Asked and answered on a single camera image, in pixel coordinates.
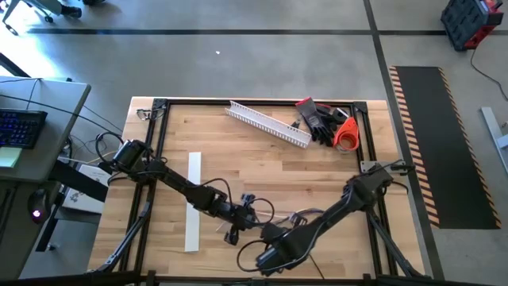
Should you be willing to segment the grey metal base plate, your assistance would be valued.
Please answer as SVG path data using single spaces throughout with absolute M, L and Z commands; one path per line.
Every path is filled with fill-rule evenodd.
M 360 171 L 362 173 L 373 171 L 377 167 L 384 167 L 390 174 L 403 174 L 410 170 L 410 166 L 403 160 L 396 160 L 393 162 L 362 160 L 360 162 Z

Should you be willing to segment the person's shoe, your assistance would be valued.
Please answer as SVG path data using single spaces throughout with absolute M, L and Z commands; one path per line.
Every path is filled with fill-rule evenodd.
M 61 15 L 64 15 L 65 17 L 72 17 L 72 18 L 81 18 L 82 17 L 82 10 L 79 7 L 76 6 L 65 6 L 63 4 L 60 5 L 61 7 Z

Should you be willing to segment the grey metal beam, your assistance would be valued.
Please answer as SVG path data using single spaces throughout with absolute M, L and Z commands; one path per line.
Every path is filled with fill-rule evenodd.
M 487 129 L 491 135 L 492 141 L 494 142 L 495 149 L 500 161 L 502 162 L 502 166 L 508 175 L 508 132 L 503 133 L 502 131 L 504 127 L 508 128 L 508 122 L 504 122 L 500 125 L 490 107 L 481 107 L 480 113 L 487 125 Z

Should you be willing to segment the black keyboard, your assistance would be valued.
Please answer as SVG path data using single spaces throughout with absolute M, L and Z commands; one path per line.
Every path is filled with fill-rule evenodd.
M 0 147 L 33 149 L 47 115 L 40 110 L 0 108 Z

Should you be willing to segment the white slotted cable duct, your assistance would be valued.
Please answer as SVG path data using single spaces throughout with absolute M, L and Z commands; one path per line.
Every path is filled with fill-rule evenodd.
M 290 126 L 277 119 L 262 114 L 256 110 L 241 105 L 238 102 L 230 101 L 230 107 L 225 109 L 228 116 L 242 121 L 250 126 L 256 127 L 278 137 L 286 142 L 306 149 L 311 141 L 311 135 L 298 128 Z

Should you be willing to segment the white cardboard box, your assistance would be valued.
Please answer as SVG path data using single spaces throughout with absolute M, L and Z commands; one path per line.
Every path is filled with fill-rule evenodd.
M 104 186 L 107 185 L 107 180 L 110 178 L 110 175 L 107 172 L 104 172 L 99 167 L 92 165 L 81 164 L 79 166 L 79 172 Z M 70 188 L 67 191 L 62 206 L 73 210 L 86 211 L 100 215 L 104 207 L 104 202 L 100 202 L 99 200 L 85 195 L 81 191 L 76 191 L 75 189 Z

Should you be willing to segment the white duct cover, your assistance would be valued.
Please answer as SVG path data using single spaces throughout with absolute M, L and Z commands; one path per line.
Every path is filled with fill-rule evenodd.
M 188 157 L 188 179 L 193 184 L 201 183 L 201 153 L 189 153 Z M 200 214 L 190 203 L 186 209 L 186 229 L 184 252 L 195 253 L 199 251 L 200 240 Z

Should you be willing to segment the grey desk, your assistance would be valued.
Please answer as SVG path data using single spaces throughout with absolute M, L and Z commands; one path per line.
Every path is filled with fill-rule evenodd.
M 0 76 L 0 107 L 48 114 L 35 147 L 22 151 L 13 168 L 0 168 L 0 280 L 17 279 L 24 268 L 41 228 L 30 218 L 28 198 L 39 188 L 55 192 L 58 183 L 48 176 L 89 92 L 86 83 Z

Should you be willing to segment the black hazard-striped floor mat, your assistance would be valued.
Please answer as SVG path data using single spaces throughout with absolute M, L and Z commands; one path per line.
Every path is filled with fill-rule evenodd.
M 444 71 L 391 66 L 389 75 L 429 224 L 440 229 L 501 229 Z

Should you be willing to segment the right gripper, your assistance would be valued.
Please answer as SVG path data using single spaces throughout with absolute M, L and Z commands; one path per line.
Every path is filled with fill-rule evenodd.
M 298 226 L 300 223 L 300 216 L 297 212 L 293 213 L 288 221 L 291 223 L 293 227 Z M 263 242 L 279 242 L 281 241 L 285 235 L 287 235 L 291 231 L 290 228 L 284 226 L 277 226 L 273 223 L 267 223 L 263 226 L 260 239 Z

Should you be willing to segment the black computer mouse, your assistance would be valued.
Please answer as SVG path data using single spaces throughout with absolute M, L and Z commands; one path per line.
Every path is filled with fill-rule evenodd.
M 28 198 L 28 211 L 36 224 L 46 221 L 51 211 L 48 192 L 45 189 L 34 191 Z

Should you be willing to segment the black work glove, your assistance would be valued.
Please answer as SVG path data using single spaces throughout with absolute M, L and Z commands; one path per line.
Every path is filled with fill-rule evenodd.
M 295 105 L 298 112 L 302 115 L 305 123 L 307 124 L 312 140 L 319 142 L 317 139 L 318 129 L 323 127 L 323 123 L 319 117 L 317 107 L 313 99 L 307 98 L 297 102 Z
M 321 145 L 332 147 L 334 132 L 337 130 L 337 120 L 333 116 L 330 106 L 317 104 L 317 112 L 323 123 L 323 127 L 317 131 L 317 139 Z

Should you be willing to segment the green sticky note pad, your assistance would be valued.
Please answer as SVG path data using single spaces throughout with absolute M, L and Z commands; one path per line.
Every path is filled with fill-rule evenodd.
M 0 147 L 0 168 L 13 168 L 20 155 L 22 149 L 13 147 Z

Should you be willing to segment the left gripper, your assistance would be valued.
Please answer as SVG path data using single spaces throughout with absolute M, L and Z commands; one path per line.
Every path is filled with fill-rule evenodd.
M 243 194 L 241 196 L 241 205 L 227 202 L 219 205 L 217 217 L 234 225 L 225 232 L 225 242 L 238 243 L 242 240 L 241 236 L 243 235 L 246 235 L 247 238 L 258 238 L 260 236 L 262 223 L 257 217 L 255 208 L 252 206 L 255 199 L 256 196 L 253 194 Z M 241 229 L 238 226 L 251 228 Z

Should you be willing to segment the orange tape dispenser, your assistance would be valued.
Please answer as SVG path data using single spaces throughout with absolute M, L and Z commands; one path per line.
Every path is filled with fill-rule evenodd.
M 358 129 L 356 120 L 354 118 L 349 117 L 346 120 L 346 122 L 339 128 L 337 133 L 353 133 L 359 139 L 359 129 Z

